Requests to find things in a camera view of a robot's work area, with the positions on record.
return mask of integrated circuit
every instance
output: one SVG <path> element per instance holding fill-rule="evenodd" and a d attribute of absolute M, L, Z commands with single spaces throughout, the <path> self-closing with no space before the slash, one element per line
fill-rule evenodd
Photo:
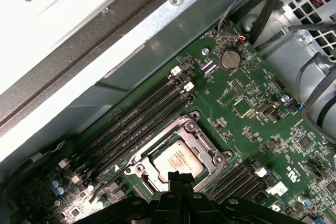
<path fill-rule="evenodd" d="M 237 111 L 241 118 L 246 116 L 252 110 L 252 108 L 244 98 L 240 98 L 235 104 L 233 104 L 233 108 L 235 109 L 235 111 Z"/>
<path fill-rule="evenodd" d="M 298 143 L 302 147 L 302 149 L 306 149 L 311 144 L 311 140 L 307 136 L 304 136 L 298 141 Z"/>
<path fill-rule="evenodd" d="M 327 184 L 325 188 L 328 190 L 330 194 L 336 193 L 336 181 L 333 180 L 332 182 Z"/>
<path fill-rule="evenodd" d="M 181 140 L 163 151 L 153 163 L 160 172 L 159 179 L 164 183 L 168 182 L 168 172 L 191 173 L 196 178 L 203 171 L 202 163 Z"/>
<path fill-rule="evenodd" d="M 79 215 L 79 211 L 77 209 L 74 209 L 71 214 L 76 217 L 77 215 Z"/>

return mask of blue capacitor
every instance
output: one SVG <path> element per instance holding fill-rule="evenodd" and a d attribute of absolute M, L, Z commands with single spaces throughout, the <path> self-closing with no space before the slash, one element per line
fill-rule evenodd
<path fill-rule="evenodd" d="M 63 187 L 57 187 L 56 189 L 58 195 L 62 195 L 64 193 L 64 188 Z"/>
<path fill-rule="evenodd" d="M 306 196 L 299 196 L 298 201 L 303 204 L 305 207 L 311 206 L 311 201 Z"/>
<path fill-rule="evenodd" d="M 57 180 L 53 180 L 53 181 L 51 182 L 51 186 L 52 186 L 53 188 L 57 188 L 57 187 L 59 187 L 59 182 L 58 182 Z"/>

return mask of metal panel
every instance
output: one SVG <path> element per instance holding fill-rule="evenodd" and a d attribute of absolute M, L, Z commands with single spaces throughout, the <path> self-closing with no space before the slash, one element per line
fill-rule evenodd
<path fill-rule="evenodd" d="M 175 56 L 208 29 L 211 24 L 215 23 L 231 1 L 183 0 L 179 7 L 175 7 L 169 2 L 163 4 L 5 134 L 3 141 L 11 141 L 12 146 L 3 148 L 1 159 L 9 155 L 36 132 L 42 139 L 48 139 L 49 141 L 56 139 L 48 131 L 42 130 L 40 132 L 43 132 L 43 134 L 40 134 L 39 130 L 65 106 L 86 91 L 88 87 L 94 85 L 109 73 L 111 69 L 113 69 L 113 74 L 105 80 L 109 85 L 126 90 L 135 88 L 142 80 Z M 144 48 L 135 56 L 132 54 L 143 46 Z M 146 64 L 143 64 L 145 68 L 140 69 L 138 67 L 137 64 L 140 61 L 146 62 Z M 90 95 L 90 90 L 83 94 L 81 99 L 90 101 L 92 104 L 95 104 L 96 100 L 95 97 Z M 47 127 L 52 126 L 59 132 L 66 133 L 68 130 L 61 125 L 51 123 Z M 19 158 L 23 158 L 22 152 L 14 152 L 13 155 L 2 162 L 2 166 L 12 167 Z"/>

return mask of electrolytic capacitor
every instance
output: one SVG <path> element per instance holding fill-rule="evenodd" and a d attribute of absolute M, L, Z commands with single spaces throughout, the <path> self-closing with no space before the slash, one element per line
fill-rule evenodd
<path fill-rule="evenodd" d="M 59 182 L 58 182 L 57 180 L 53 180 L 53 181 L 51 182 L 51 186 L 52 186 L 53 188 L 57 188 L 57 187 L 59 187 Z"/>
<path fill-rule="evenodd" d="M 55 207 L 59 207 L 61 205 L 61 201 L 59 201 L 59 200 L 55 200 L 55 202 L 54 202 L 54 206 Z"/>
<path fill-rule="evenodd" d="M 62 195 L 64 193 L 64 188 L 63 187 L 57 187 L 56 189 L 58 195 Z"/>
<path fill-rule="evenodd" d="M 99 208 L 99 209 L 102 209 L 104 207 L 104 203 L 105 203 L 105 198 L 104 197 L 100 197 L 97 202 L 96 202 L 96 206 Z"/>
<path fill-rule="evenodd" d="M 303 204 L 305 207 L 310 207 L 311 201 L 306 196 L 299 196 L 298 201 Z"/>

